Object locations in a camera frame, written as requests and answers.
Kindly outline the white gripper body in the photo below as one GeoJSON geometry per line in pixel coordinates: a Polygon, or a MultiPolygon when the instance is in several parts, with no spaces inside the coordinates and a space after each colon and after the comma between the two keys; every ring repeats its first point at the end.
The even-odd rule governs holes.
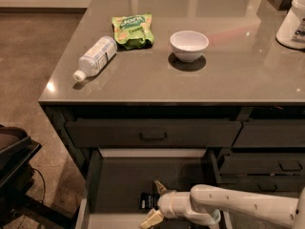
{"type": "Polygon", "coordinates": [[[170,191],[162,195],[157,204],[166,219],[184,218],[202,226],[216,226],[221,220],[220,211],[205,204],[193,192],[170,191]]]}

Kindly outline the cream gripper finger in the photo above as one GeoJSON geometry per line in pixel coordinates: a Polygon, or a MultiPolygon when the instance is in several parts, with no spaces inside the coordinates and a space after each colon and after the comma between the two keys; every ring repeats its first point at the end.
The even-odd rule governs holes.
{"type": "Polygon", "coordinates": [[[159,180],[155,180],[153,183],[155,184],[157,193],[160,196],[170,194],[170,193],[174,193],[174,190],[167,189],[166,186],[163,183],[161,183],[159,180]]]}
{"type": "Polygon", "coordinates": [[[164,215],[159,211],[152,208],[152,210],[147,214],[143,222],[139,224],[140,229],[151,229],[155,225],[161,223],[164,219],[164,215]]]}

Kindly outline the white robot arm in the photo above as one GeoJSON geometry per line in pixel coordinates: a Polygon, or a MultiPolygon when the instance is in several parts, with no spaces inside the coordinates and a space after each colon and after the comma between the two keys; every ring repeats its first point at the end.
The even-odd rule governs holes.
{"type": "Polygon", "coordinates": [[[160,198],[158,209],[148,213],[139,225],[150,229],[163,219],[185,218],[195,224],[218,229],[220,212],[242,213],[290,229],[305,229],[305,189],[299,198],[286,198],[223,189],[197,184],[190,192],[168,190],[160,181],[154,184],[160,198]]]}

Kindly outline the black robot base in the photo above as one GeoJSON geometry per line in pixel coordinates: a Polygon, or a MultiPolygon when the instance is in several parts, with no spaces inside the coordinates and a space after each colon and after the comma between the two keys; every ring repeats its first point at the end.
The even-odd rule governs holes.
{"type": "Polygon", "coordinates": [[[13,221],[26,212],[47,219],[63,229],[74,229],[77,213],[72,218],[51,209],[44,199],[27,195],[33,185],[34,169],[30,160],[42,148],[25,130],[0,126],[0,219],[1,225],[13,221]]]}

